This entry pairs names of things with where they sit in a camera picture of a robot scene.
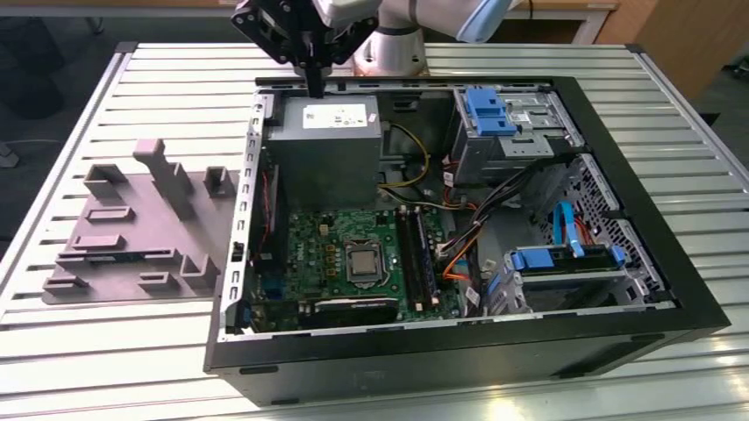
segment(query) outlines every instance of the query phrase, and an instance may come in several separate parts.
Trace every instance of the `black cable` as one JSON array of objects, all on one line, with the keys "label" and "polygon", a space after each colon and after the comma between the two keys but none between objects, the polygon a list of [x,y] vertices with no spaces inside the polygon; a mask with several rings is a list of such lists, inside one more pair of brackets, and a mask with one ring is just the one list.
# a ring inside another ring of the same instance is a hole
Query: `black cable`
[{"label": "black cable", "polygon": [[486,281],[480,277],[480,267],[479,267],[479,248],[475,245],[466,252],[466,262],[468,263],[468,278],[471,288],[475,289],[479,294],[479,304],[476,305],[476,317],[483,316],[483,306],[484,306],[484,289]]}]

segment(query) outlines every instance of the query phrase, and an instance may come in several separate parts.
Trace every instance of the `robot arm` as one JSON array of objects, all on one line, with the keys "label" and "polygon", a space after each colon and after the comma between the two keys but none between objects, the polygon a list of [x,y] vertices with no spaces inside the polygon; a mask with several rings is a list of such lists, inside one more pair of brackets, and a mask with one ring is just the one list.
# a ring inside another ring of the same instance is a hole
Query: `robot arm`
[{"label": "robot arm", "polygon": [[232,24],[277,63],[292,64],[308,95],[321,97],[332,64],[353,53],[365,75],[415,75],[424,66],[419,26],[483,42],[520,1],[244,0]]}]

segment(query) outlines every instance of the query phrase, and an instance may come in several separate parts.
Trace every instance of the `blue plastic clip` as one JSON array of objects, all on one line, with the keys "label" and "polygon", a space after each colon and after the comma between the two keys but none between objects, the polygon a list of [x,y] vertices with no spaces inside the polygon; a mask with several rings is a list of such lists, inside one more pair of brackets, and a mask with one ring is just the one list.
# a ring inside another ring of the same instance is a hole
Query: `blue plastic clip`
[{"label": "blue plastic clip", "polygon": [[466,109],[476,120],[479,136],[512,136],[515,126],[507,121],[507,107],[495,89],[467,88]]},{"label": "blue plastic clip", "polygon": [[554,260],[546,248],[527,248],[510,254],[515,270],[552,268]]},{"label": "blue plastic clip", "polygon": [[[562,225],[564,225],[566,239],[562,238]],[[572,204],[566,200],[560,200],[554,207],[554,243],[563,244],[564,240],[572,248],[574,257],[583,257],[584,251],[576,238],[576,228],[574,227]]]},{"label": "blue plastic clip", "polygon": [[611,256],[616,262],[616,267],[620,268],[627,261],[627,254],[619,246],[611,246]]}]

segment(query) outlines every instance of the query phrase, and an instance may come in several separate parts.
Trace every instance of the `sticker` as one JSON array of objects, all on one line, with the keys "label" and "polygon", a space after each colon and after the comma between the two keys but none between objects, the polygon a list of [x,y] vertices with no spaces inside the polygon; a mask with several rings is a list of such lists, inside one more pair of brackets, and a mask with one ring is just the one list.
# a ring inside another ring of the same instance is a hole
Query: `sticker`
[{"label": "sticker", "polygon": [[442,179],[444,180],[444,185],[447,187],[454,187],[455,179],[452,178],[452,173],[448,172],[442,173]]},{"label": "sticker", "polygon": [[304,129],[365,127],[365,107],[361,103],[321,103],[303,110]]},{"label": "sticker", "polygon": [[471,287],[466,289],[466,298],[472,303],[472,305],[479,307],[479,293]]},{"label": "sticker", "polygon": [[530,117],[524,112],[511,113],[510,119],[516,122],[530,123]]}]

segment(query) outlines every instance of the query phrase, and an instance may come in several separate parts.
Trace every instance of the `aluminum profile table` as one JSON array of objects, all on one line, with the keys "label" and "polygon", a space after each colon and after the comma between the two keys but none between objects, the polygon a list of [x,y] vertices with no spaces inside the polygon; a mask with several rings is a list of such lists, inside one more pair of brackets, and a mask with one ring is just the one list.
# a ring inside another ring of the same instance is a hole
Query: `aluminum profile table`
[{"label": "aluminum profile table", "polygon": [[162,138],[188,171],[237,168],[252,80],[291,74],[252,45],[144,44],[110,60],[0,265],[0,417],[746,418],[749,177],[648,57],[622,46],[450,44],[427,57],[432,75],[578,78],[733,325],[599,378],[257,411],[201,371],[211,301],[41,302],[90,164],[144,172],[134,138]]}]

